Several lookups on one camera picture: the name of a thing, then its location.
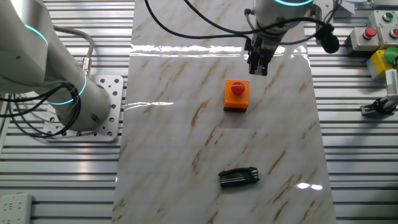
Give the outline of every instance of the black cable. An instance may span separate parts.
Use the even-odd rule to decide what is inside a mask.
[[[333,16],[335,16],[335,13],[336,13],[336,11],[338,10],[338,7],[341,6],[341,3],[343,3],[343,0],[340,0],[340,1],[337,3],[336,7],[334,7],[333,10],[330,11],[330,12],[323,18],[323,22],[324,22],[324,23],[327,23],[327,24],[330,23],[331,18],[333,18]]]
[[[167,32],[176,35],[177,37],[183,37],[183,38],[188,38],[188,39],[214,39],[214,38],[227,38],[227,37],[243,37],[247,41],[251,41],[251,39],[248,36],[242,35],[242,34],[225,34],[225,35],[205,35],[205,36],[192,36],[192,35],[185,35],[185,34],[179,34],[177,32],[174,32],[164,26],[155,16],[154,12],[152,12],[152,9],[149,6],[148,0],[145,0],[145,4],[148,8],[150,16],[155,20],[155,22],[163,29],[166,30]]]
[[[265,27],[261,27],[260,29],[255,29],[255,30],[249,30],[249,31],[236,31],[236,30],[231,30],[231,29],[227,29],[225,27],[222,27],[216,23],[214,23],[213,21],[207,19],[201,12],[199,12],[194,6],[192,6],[192,4],[188,1],[188,0],[184,0],[184,2],[198,15],[200,16],[203,20],[205,20],[207,23],[225,31],[225,32],[229,32],[232,34],[255,34],[258,32],[262,32],[265,31],[267,29],[271,29],[274,27],[278,27],[278,26],[284,26],[285,24],[291,23],[291,22],[314,22],[316,24],[320,24],[321,26],[325,26],[326,24],[322,21],[319,21],[318,19],[314,19],[311,17],[300,17],[300,18],[294,18],[294,19],[287,19],[281,22],[277,22],[275,24],[271,24]]]
[[[28,133],[27,131],[25,131],[25,130],[17,123],[17,121],[15,120],[15,117],[14,117],[14,116],[11,117],[12,121],[15,123],[15,125],[16,125],[24,134],[26,134],[26,135],[28,135],[28,136],[30,136],[30,137],[33,137],[33,138],[51,138],[51,137],[54,137],[54,136],[63,134],[65,131],[69,130],[69,129],[73,126],[73,124],[75,124],[77,118],[78,118],[79,115],[80,115],[80,111],[81,111],[81,100],[80,100],[80,97],[79,97],[79,95],[78,95],[77,89],[76,89],[72,84],[67,85],[65,88],[67,88],[68,90],[70,90],[72,99],[73,99],[74,101],[75,101],[75,100],[78,100],[78,103],[77,103],[77,107],[76,107],[76,113],[74,114],[73,118],[72,118],[72,119],[70,120],[70,122],[69,122],[64,128],[62,128],[60,131],[58,131],[58,132],[56,132],[56,133],[54,133],[54,134],[44,133],[44,132],[38,130],[37,128],[35,128],[34,126],[32,126],[32,125],[25,119],[25,117],[21,116],[21,118],[25,121],[25,123],[26,123],[27,125],[29,125],[33,130],[35,130],[35,131],[38,132],[38,134],[32,134],[32,133]],[[16,105],[16,107],[17,107],[18,112],[21,113],[21,111],[20,111],[18,105]],[[9,110],[9,113],[12,114],[12,111],[11,111],[11,107],[10,107],[10,106],[8,106],[8,110]]]
[[[32,101],[32,100],[39,100],[43,97],[46,97],[48,95],[52,95],[54,94],[56,91],[58,91],[59,89],[63,88],[67,83],[62,83],[60,86],[44,93],[41,94],[39,96],[35,96],[35,97],[30,97],[30,98],[26,98],[26,99],[6,99],[6,98],[0,98],[0,101],[5,101],[5,102],[11,102],[11,103],[16,103],[16,102],[28,102],[28,101]]]
[[[94,50],[94,40],[90,35],[88,35],[87,33],[83,32],[83,31],[71,29],[71,28],[67,28],[67,27],[59,27],[56,25],[53,25],[53,27],[54,27],[55,31],[64,32],[67,34],[79,35],[79,36],[83,37],[84,39],[88,40],[88,42],[90,43],[90,46],[88,47],[88,52],[87,52],[86,57],[91,58],[91,56],[93,55],[93,50]]]
[[[19,108],[18,103],[15,104],[15,107],[17,108],[18,113],[22,113],[21,109]],[[23,120],[30,128],[32,128],[33,130],[37,131],[37,132],[40,133],[40,134],[47,134],[47,133],[45,133],[45,132],[43,132],[43,131],[40,131],[39,129],[35,128],[33,125],[31,125],[31,124],[25,119],[24,115],[22,115],[21,118],[22,118],[22,120]]]
[[[28,113],[36,110],[36,108],[38,108],[40,105],[42,105],[44,103],[44,101],[46,101],[51,96],[52,96],[52,94],[51,95],[47,95],[46,97],[44,97],[40,102],[38,102],[34,107],[32,107],[29,110],[25,110],[24,112],[21,112],[21,113],[18,113],[18,114],[12,114],[12,113],[10,113],[10,114],[0,114],[0,118],[12,118],[12,117],[22,116],[22,115],[28,114]]]

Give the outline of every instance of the metal mounting plate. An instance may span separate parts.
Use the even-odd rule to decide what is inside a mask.
[[[91,80],[105,88],[111,97],[112,108],[104,122],[92,131],[72,131],[68,130],[66,136],[56,136],[46,139],[48,142],[112,142],[116,139],[119,132],[119,117],[121,109],[123,77],[116,75],[92,75]],[[55,112],[55,109],[49,105],[49,111]],[[58,121],[57,116],[47,112],[47,120]],[[51,131],[56,133],[63,128],[60,123],[44,123],[44,132]]]

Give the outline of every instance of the red button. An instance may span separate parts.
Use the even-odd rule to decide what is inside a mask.
[[[242,95],[244,93],[244,85],[242,83],[234,83],[232,84],[231,91],[235,95]]]
[[[374,37],[376,34],[377,34],[377,30],[376,30],[375,28],[373,28],[373,27],[368,27],[368,28],[366,28],[366,30],[365,30],[365,35],[366,35],[366,37],[372,38],[372,37]]]

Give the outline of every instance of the electrical outlet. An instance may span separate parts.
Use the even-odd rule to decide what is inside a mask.
[[[4,195],[0,198],[0,224],[29,224],[32,196]]]

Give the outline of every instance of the marble surface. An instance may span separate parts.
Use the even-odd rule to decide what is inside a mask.
[[[172,30],[222,34],[181,0],[149,0]],[[192,1],[248,30],[251,1]],[[266,77],[248,74],[244,39],[188,40],[136,1],[113,223],[332,224],[335,212],[305,45],[279,47]],[[303,27],[284,41],[301,39]],[[246,113],[223,111],[226,79],[250,81]],[[221,189],[218,173],[260,181]]]

